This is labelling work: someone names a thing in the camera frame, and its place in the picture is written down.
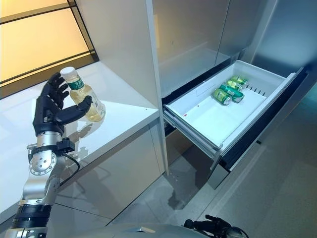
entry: plastic bottle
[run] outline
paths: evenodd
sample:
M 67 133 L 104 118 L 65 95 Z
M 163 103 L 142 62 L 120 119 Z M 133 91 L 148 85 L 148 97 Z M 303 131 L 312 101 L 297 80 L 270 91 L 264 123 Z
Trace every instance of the plastic bottle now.
M 91 103 L 89 111 L 86 113 L 86 118 L 94 122 L 102 120 L 106 114 L 104 104 L 100 102 L 92 88 L 81 80 L 75 68 L 63 68 L 60 74 L 70 87 L 70 97 L 76 104 L 82 102 L 88 95 L 92 97 L 93 102 Z

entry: window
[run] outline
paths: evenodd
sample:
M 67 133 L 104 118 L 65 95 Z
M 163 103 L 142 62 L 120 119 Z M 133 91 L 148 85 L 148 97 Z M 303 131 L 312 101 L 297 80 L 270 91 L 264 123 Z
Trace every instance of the window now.
M 74 0 L 2 0 L 0 97 L 98 61 Z

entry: window frame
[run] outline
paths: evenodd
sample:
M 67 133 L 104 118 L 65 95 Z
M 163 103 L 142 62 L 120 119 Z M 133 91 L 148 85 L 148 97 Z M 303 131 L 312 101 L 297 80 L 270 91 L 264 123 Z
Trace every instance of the window frame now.
M 72 65 L 75 68 L 80 68 L 80 67 L 99 61 L 97 52 L 95 51 L 94 45 L 88 34 L 87 28 L 84 24 L 84 21 L 78 10 L 78 6 L 75 0 L 67 0 L 67 3 L 42 7 L 42 8 L 38 8 L 31 11 L 26 11 L 26 12 L 22 12 L 22 13 L 10 15 L 10 16 L 1 17 L 0 25 L 6 24 L 12 21 L 21 20 L 27 17 L 32 17 L 32 16 L 45 14 L 45 13 L 58 11 L 58 10 L 63 10 L 67 8 L 70 8 L 73 13 L 73 16 L 76 20 L 78 28 L 88 47 L 88 51 L 82 52 L 80 54 L 77 54 L 71 57 L 67 57 L 65 59 L 60 59 L 50 64 L 43 65 L 39 68 L 35 68 L 28 72 L 22 73 L 20 75 L 16 75 L 12 78 L 3 80 L 2 82 L 0 82 L 0 99 L 10 96 L 26 88 L 32 87 L 41 82 L 44 82 L 48 80 L 55 72 L 60 71 L 62 68 L 66 66 Z

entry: soda can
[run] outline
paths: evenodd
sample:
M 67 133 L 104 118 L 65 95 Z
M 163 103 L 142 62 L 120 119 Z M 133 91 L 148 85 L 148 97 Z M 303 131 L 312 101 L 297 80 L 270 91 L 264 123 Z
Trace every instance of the soda can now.
M 238 90 L 238 91 L 241 91 L 242 89 L 245 88 L 244 85 L 240 84 L 240 83 L 237 83 L 236 81 L 233 81 L 231 79 L 229 79 L 227 82 L 226 82 L 226 85 L 228 85 L 229 87 L 235 89 L 235 90 Z
M 220 88 L 217 88 L 214 91 L 213 98 L 215 98 L 222 105 L 228 105 L 232 101 L 231 96 Z
M 244 98 L 244 94 L 243 93 L 241 93 L 238 90 L 235 90 L 235 89 L 229 87 L 226 84 L 222 84 L 219 88 L 222 89 L 227 94 L 229 94 L 232 97 L 232 101 L 233 102 L 239 103 Z
M 242 84 L 242 85 L 246 85 L 247 84 L 247 79 L 243 79 L 243 78 L 241 78 L 240 76 L 237 76 L 237 75 L 235 75 L 235 76 L 232 76 L 231 78 L 230 78 L 230 80 L 232 80 L 232 81 L 235 81 L 235 82 L 237 82 L 237 83 L 240 83 L 240 84 Z

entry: robotic arm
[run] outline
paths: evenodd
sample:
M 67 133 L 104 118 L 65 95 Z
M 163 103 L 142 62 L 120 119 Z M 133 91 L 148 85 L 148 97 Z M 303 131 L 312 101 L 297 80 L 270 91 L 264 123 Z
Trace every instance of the robotic arm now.
M 75 145 L 63 138 L 64 125 L 80 119 L 90 108 L 92 98 L 86 96 L 78 105 L 62 109 L 68 96 L 60 73 L 45 84 L 36 101 L 33 127 L 37 143 L 27 148 L 29 177 L 24 185 L 18 211 L 5 238 L 45 238 L 51 207 L 60 186 L 60 174 L 65 168 L 64 155 Z

